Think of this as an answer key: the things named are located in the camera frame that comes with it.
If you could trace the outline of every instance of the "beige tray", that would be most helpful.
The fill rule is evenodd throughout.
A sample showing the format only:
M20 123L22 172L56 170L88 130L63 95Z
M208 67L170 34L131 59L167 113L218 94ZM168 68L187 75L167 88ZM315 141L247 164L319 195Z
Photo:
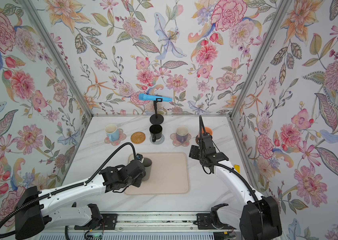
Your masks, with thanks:
M126 195L185 194L189 192L186 154L183 152L140 153L152 160L149 180L140 187L129 186Z

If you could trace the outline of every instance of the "mug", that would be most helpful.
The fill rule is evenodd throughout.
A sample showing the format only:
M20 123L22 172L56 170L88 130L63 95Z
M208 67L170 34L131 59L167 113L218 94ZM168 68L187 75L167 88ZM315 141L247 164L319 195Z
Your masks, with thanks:
M175 131L175 137L181 144L188 139L189 129L185 126L179 126Z
M159 124L153 124L149 128L149 132L152 136L152 142L156 142L162 137L162 126Z
M105 127L106 136L111 142L117 141L120 138L118 127L115 124L109 124Z

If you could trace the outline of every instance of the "pink flower-shaped coaster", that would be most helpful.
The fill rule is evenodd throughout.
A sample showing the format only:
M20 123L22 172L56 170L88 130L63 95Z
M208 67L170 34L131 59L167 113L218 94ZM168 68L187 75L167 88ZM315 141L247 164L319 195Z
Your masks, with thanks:
M170 139L173 140L173 146L175 146L175 147L179 147L179 146L187 147L187 146L189 146L189 141L191 139L191 135L188 134L188 138L182 144L181 144L181 142L177 141L175 133L170 134Z
M111 143L113 146L118 146L122 140L126 139L126 134L124 133L124 131L121 128L119 128L118 131L120 133L120 137L119 137L119 139L117 141L111 142L109 140L109 137L106 137L105 140L104 140L104 142L105 143Z

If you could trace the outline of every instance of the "rattan coaster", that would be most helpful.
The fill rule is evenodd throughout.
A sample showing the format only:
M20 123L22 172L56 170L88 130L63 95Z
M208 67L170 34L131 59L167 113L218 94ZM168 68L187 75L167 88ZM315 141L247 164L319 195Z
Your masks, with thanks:
M130 137L130 140L134 143L134 144L140 144L143 141L145 141L145 134L143 132L135 132L132 134L132 136Z

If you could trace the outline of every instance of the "metal corner post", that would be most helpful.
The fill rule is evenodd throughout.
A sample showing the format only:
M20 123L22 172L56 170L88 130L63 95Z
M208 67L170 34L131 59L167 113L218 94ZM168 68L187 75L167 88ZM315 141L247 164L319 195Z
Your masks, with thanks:
M50 50L50 53L55 59L55 63L58 69L62 71L62 74L64 75L66 81L68 82L68 85L70 89L72 90L73 94L76 96L76 99L78 103L81 106L81 109L86 113L89 118L91 119L93 116L92 111L88 107L85 99L83 98L82 94L80 93L80 90L77 87L76 82L74 81L73 76L71 75L69 69L66 67L65 63L62 60L62 57L59 53L59 51L56 48L56 45L54 44L53 40L50 37L49 32L47 31L45 25L43 24L40 15L38 14L36 8L34 7L31 0L18 0L19 3L22 5L24 11L28 14L28 18L34 25L34 28L39 33L40 38L45 43L47 48Z
M233 119L239 112L239 109L243 103L243 100L245 99L245 96L248 93L249 87L251 86L255 75L257 74L259 68L261 67L262 61L265 58L265 55L268 49L270 48L270 45L274 39L274 36L277 34L279 26L281 25L281 22L285 14L287 13L287 9L289 8L292 1L293 0L281 0L280 1L280 4L278 5L277 10L274 13L274 17L270 24L270 28L268 29L267 36L264 39L263 44L260 50L258 51L257 56L254 59L253 67L249 71L248 77L241 90L241 93L239 94L238 100L236 104L234 105L233 111L230 114L231 119Z

